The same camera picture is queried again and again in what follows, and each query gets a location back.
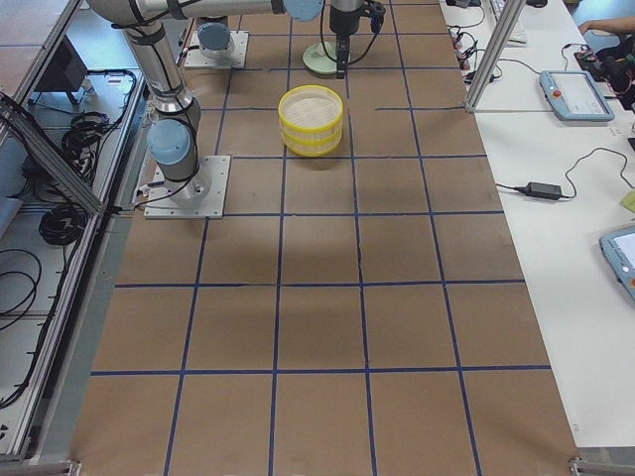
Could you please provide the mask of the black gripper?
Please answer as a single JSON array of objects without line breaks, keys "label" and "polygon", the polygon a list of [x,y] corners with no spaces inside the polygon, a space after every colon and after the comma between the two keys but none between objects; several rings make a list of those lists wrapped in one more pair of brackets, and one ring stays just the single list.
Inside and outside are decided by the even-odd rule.
[{"label": "black gripper", "polygon": [[359,29],[362,17],[370,20],[370,29],[378,35],[384,24],[385,7],[373,0],[332,0],[329,7],[329,27],[336,34],[337,79],[345,79],[349,61],[349,37]]}]

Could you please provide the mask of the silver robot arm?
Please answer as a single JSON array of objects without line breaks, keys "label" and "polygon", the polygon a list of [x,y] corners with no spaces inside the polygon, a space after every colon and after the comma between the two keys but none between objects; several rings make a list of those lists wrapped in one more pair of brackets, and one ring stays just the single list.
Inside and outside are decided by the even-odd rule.
[{"label": "silver robot arm", "polygon": [[90,8],[124,32],[138,66],[154,94],[162,118],[182,116],[193,125],[197,109],[166,38],[162,19],[220,18],[231,15],[289,14],[306,22],[321,11],[321,1],[91,1]]},{"label": "silver robot arm", "polygon": [[[348,67],[360,62],[372,48],[380,34],[385,16],[385,7],[380,1],[331,1],[329,3],[329,28],[335,34],[331,52],[323,36],[323,1],[283,1],[282,7],[294,20],[307,22],[317,15],[319,19],[319,43],[317,52],[326,60],[325,74],[334,74],[337,79],[346,78]],[[350,58],[350,38],[359,30],[360,20],[368,18],[373,37],[357,59]],[[227,16],[201,17],[195,21],[198,48],[208,58],[226,57],[233,48],[233,32],[227,26]]]}]

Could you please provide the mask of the person forearm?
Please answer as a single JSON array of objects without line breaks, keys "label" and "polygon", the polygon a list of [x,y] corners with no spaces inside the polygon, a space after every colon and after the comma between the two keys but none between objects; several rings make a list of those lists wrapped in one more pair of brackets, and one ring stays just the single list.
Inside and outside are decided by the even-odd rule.
[{"label": "person forearm", "polygon": [[611,35],[632,35],[635,29],[633,16],[588,20],[578,26],[579,32],[584,35],[588,31],[600,31]]}]

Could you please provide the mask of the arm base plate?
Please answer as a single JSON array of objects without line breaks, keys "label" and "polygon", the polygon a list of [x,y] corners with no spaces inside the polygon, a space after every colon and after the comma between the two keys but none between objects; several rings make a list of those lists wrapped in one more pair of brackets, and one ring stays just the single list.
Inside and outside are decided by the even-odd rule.
[{"label": "arm base plate", "polygon": [[227,190],[231,158],[229,156],[202,156],[197,174],[181,189],[182,184],[166,180],[160,166],[155,170],[155,181],[149,203],[144,205],[147,219],[221,219]]},{"label": "arm base plate", "polygon": [[192,34],[185,68],[233,69],[245,65],[249,33],[200,27]]}]

